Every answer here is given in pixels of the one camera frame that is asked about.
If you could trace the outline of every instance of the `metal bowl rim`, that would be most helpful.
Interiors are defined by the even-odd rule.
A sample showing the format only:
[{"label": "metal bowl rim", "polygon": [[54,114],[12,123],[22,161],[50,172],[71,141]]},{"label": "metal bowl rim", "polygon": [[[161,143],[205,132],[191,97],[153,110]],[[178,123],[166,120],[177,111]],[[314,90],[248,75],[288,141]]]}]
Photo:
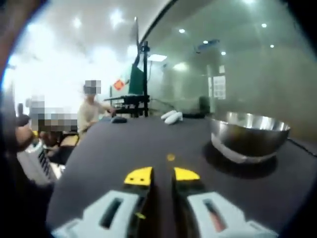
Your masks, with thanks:
[{"label": "metal bowl rim", "polygon": [[[270,117],[261,116],[261,115],[257,115],[257,114],[252,114],[252,113],[235,113],[235,114],[239,114],[239,115],[253,115],[253,116],[256,116],[256,117],[270,118]],[[221,124],[233,125],[233,126],[237,126],[237,127],[241,127],[241,128],[247,129],[247,130],[261,130],[261,131],[279,131],[279,132],[283,132],[283,131],[289,131],[291,129],[291,127],[288,124],[284,123],[283,121],[276,120],[275,118],[270,118],[270,119],[273,119],[273,120],[275,120],[276,122],[279,122],[279,123],[284,123],[287,126],[287,129],[285,129],[285,130],[268,130],[268,129],[258,129],[258,128],[247,128],[245,126],[228,123],[228,122],[223,121],[223,120],[218,120],[218,119],[215,119],[215,118],[211,118],[211,119],[213,121],[218,121]]]}]

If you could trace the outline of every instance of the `black table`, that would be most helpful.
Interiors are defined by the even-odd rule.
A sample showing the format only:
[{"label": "black table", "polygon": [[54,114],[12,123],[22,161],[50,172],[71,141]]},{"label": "black table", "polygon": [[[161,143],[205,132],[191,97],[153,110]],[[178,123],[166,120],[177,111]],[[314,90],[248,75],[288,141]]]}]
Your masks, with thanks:
[{"label": "black table", "polygon": [[[99,122],[71,154],[53,193],[47,221],[57,228],[110,189],[121,189],[134,169],[153,166],[158,187],[160,234],[176,237],[171,199],[172,167],[197,172],[207,188],[245,211],[247,219],[280,232],[305,200],[317,175],[317,159],[286,142],[276,158],[253,166],[224,159],[209,143],[208,119],[166,125],[159,118],[126,124]],[[166,159],[173,153],[173,162]]]}]

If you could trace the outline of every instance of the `red sign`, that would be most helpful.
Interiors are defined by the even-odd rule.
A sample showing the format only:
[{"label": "red sign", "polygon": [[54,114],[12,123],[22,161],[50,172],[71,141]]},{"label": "red sign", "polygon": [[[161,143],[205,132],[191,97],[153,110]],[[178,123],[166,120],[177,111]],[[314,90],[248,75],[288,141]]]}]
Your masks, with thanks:
[{"label": "red sign", "polygon": [[120,91],[124,87],[124,83],[118,79],[113,86],[116,90]]}]

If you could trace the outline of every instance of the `small yellow marker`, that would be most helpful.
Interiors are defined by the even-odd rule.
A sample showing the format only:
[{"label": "small yellow marker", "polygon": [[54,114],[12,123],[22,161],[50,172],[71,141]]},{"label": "small yellow marker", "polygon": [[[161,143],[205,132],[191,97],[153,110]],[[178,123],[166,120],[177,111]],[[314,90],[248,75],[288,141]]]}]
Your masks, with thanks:
[{"label": "small yellow marker", "polygon": [[173,155],[173,154],[168,154],[168,155],[167,155],[167,160],[168,160],[168,161],[174,161],[174,160],[175,160],[175,155]]},{"label": "small yellow marker", "polygon": [[140,219],[146,219],[146,217],[143,215],[143,214],[141,214],[141,213],[139,213],[139,212],[137,212],[136,214],[135,214],[138,218],[140,218]]}]

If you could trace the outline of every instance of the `stainless steel bowl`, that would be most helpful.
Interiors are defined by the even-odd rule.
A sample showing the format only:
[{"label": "stainless steel bowl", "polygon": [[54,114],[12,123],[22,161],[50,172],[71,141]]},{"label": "stainless steel bowl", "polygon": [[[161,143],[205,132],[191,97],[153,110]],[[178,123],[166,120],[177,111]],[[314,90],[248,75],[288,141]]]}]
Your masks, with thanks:
[{"label": "stainless steel bowl", "polygon": [[253,114],[228,112],[211,119],[213,136],[230,150],[249,157],[273,154],[284,144],[289,131],[284,122]]}]

